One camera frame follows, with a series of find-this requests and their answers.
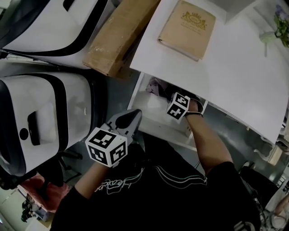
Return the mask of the person's right hand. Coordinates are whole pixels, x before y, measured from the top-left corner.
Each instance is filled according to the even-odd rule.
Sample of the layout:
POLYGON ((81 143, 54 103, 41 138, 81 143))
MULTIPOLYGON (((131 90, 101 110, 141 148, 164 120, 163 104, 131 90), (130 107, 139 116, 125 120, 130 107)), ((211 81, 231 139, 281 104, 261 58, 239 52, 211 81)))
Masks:
POLYGON ((190 99, 188 111, 201 113, 203 111, 203 105, 198 100, 190 99))

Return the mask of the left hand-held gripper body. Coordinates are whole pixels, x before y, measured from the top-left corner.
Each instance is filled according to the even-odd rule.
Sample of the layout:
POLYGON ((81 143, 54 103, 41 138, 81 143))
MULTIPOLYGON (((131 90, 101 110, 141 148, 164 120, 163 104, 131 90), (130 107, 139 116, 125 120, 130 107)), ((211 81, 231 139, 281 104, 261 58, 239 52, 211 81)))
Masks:
POLYGON ((132 136, 133 125, 124 128, 110 121, 95 128, 85 140, 85 145, 92 160, 107 167, 114 167, 127 156, 132 136))

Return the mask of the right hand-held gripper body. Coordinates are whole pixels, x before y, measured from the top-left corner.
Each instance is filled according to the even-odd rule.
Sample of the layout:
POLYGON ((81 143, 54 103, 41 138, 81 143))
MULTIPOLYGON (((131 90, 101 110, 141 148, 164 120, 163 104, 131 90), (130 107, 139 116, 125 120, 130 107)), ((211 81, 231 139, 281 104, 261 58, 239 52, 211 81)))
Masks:
POLYGON ((169 102, 166 114, 180 123, 184 115, 188 112, 190 98, 176 92, 169 102))

